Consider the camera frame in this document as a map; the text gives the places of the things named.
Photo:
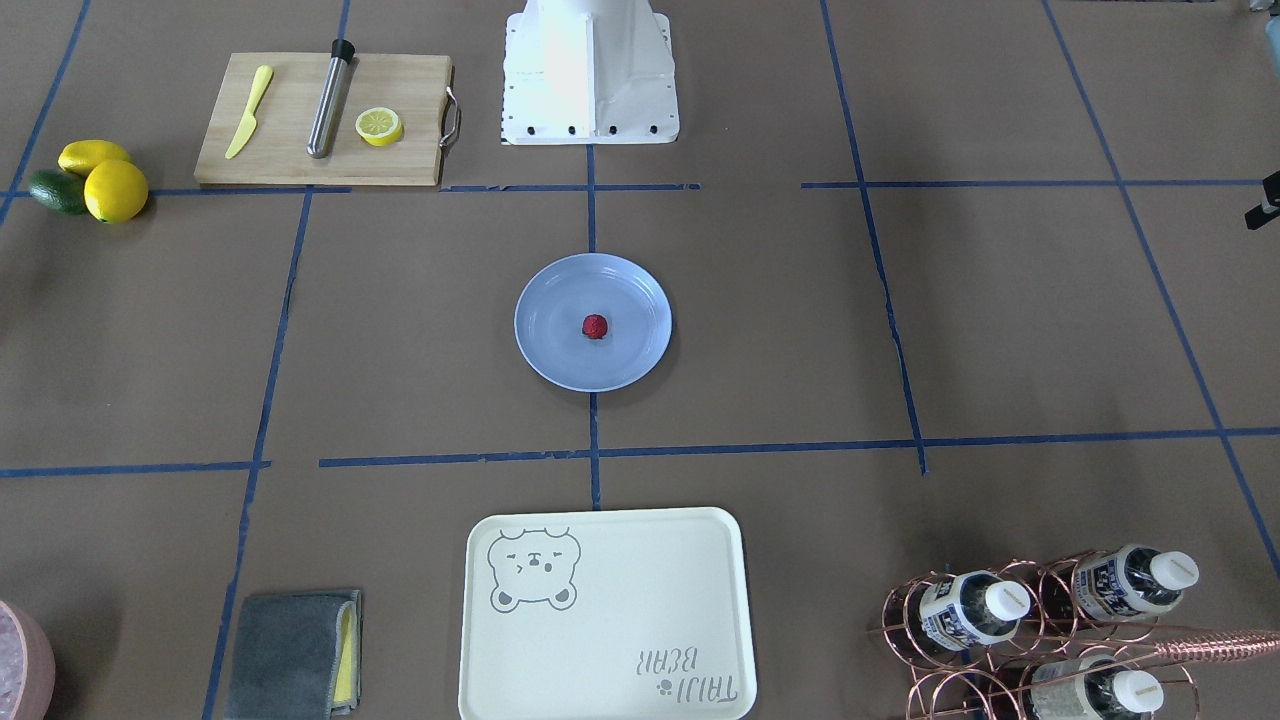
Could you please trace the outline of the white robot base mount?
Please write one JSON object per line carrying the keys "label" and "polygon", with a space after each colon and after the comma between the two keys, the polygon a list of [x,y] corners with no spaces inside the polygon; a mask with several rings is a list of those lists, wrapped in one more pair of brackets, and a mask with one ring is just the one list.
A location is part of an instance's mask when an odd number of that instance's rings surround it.
{"label": "white robot base mount", "polygon": [[527,1],[504,40],[503,145],[678,138],[671,23],[649,1]]}

